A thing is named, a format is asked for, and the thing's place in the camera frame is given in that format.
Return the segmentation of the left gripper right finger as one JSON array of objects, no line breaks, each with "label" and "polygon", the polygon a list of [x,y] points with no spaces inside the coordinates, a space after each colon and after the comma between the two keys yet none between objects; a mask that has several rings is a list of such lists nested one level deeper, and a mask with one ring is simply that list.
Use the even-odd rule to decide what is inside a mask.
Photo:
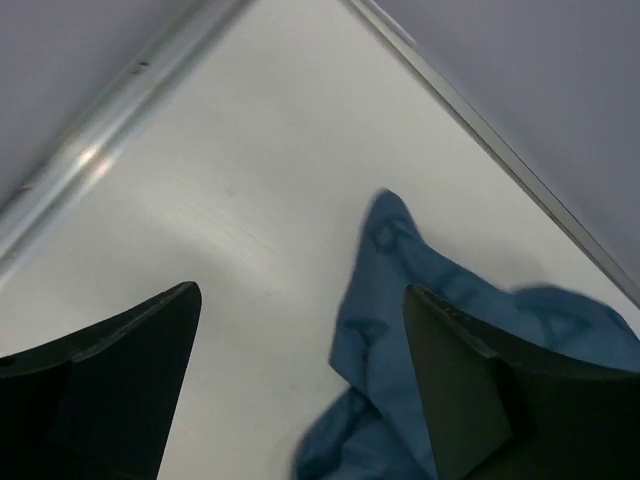
[{"label": "left gripper right finger", "polygon": [[403,316],[442,479],[635,479],[639,376],[552,352],[409,287]]}]

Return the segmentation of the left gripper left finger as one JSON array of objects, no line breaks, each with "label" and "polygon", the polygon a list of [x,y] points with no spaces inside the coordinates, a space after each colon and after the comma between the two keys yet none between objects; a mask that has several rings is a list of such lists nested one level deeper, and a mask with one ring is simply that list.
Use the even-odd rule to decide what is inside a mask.
[{"label": "left gripper left finger", "polygon": [[157,478],[200,312],[183,282],[3,357],[2,478]]}]

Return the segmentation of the blue cartoon print pillowcase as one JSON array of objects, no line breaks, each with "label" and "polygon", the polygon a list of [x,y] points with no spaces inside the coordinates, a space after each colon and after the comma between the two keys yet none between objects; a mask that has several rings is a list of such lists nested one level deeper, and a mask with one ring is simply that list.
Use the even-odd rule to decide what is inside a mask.
[{"label": "blue cartoon print pillowcase", "polygon": [[609,306],[551,285],[504,290],[431,248],[395,193],[383,190],[363,223],[336,319],[331,367],[348,383],[301,442],[297,479],[433,479],[427,424],[402,315],[418,284],[527,341],[635,371],[639,341]]}]

